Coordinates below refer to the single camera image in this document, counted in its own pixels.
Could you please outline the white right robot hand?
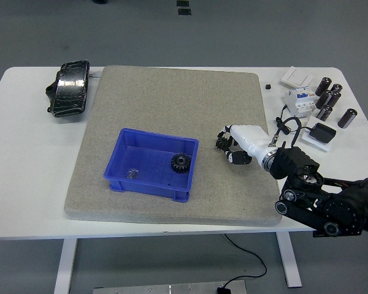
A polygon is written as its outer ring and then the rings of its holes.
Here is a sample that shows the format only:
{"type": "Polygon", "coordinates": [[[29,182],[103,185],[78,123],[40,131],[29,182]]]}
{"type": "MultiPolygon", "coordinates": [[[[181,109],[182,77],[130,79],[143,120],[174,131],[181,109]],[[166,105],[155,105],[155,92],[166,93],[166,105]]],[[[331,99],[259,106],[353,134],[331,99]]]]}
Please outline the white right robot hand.
{"type": "Polygon", "coordinates": [[[260,126],[225,126],[217,136],[215,146],[225,153],[231,164],[246,165],[256,159],[259,166],[269,171],[277,148],[260,126]]]}

